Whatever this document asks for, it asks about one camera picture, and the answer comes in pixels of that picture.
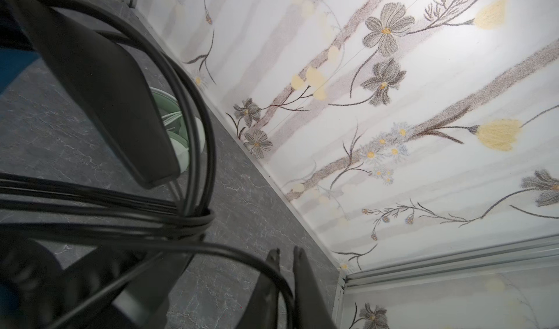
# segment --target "gray marble floor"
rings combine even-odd
[[[149,35],[125,5],[89,1],[118,14]],[[69,15],[93,28],[107,28],[80,14]],[[131,53],[151,86],[170,91],[146,55],[137,51]],[[215,117],[213,126],[218,162],[210,207],[217,217],[206,240],[261,257],[272,248],[280,248],[282,273],[292,287],[293,246],[304,247],[326,305],[332,308],[338,271]],[[0,170],[171,199],[164,188],[144,191],[135,183],[41,60],[33,63],[0,95]],[[94,220],[0,211],[0,221],[88,223]],[[48,243],[48,247],[65,267],[91,250],[54,243]],[[167,327],[234,327],[257,276],[255,271],[238,263],[214,257],[195,257],[169,296],[171,308]]]

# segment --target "green container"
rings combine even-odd
[[[181,172],[184,172],[188,168],[190,146],[188,144],[188,135],[181,108],[173,95],[156,88],[150,87],[150,89],[155,104],[157,104],[157,108],[159,109],[163,124],[165,125],[165,130],[167,130],[167,135],[169,135],[169,139],[173,145]],[[198,118],[196,118],[196,128],[198,130],[198,137],[200,138],[200,151],[202,151],[206,144],[206,136],[204,134],[204,126]]]

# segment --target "yellow tulip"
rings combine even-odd
[[[473,132],[482,144],[492,150],[511,151],[522,123],[516,120],[500,119],[480,125]]]

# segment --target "gray floor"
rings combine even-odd
[[[90,0],[147,31],[120,3]],[[96,29],[106,26],[70,13]],[[170,91],[163,76],[143,53],[131,51],[151,86]],[[265,257],[282,251],[282,272],[291,276],[294,245],[305,248],[322,296],[333,306],[338,271],[290,213],[274,190],[213,117],[217,143],[217,180],[211,208],[216,221],[207,241],[234,246]],[[102,141],[92,123],[55,80],[43,61],[33,63],[0,95],[0,170],[20,175],[87,184],[171,199],[164,188],[140,188]],[[94,218],[0,211],[0,221],[106,223]],[[48,243],[66,267],[85,255],[86,247]],[[248,302],[258,274],[246,266],[197,256],[170,294],[168,328],[232,328]]]

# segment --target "green basket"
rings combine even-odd
[[[190,158],[188,151],[190,146],[181,108],[173,95],[156,88],[150,87],[150,89],[155,104],[157,104],[157,109],[159,109],[165,130],[167,130],[167,135],[169,135],[173,145],[181,172],[184,172],[188,168],[188,159]],[[206,136],[204,134],[204,126],[198,118],[196,118],[196,128],[200,138],[200,151],[202,151],[206,144]]]

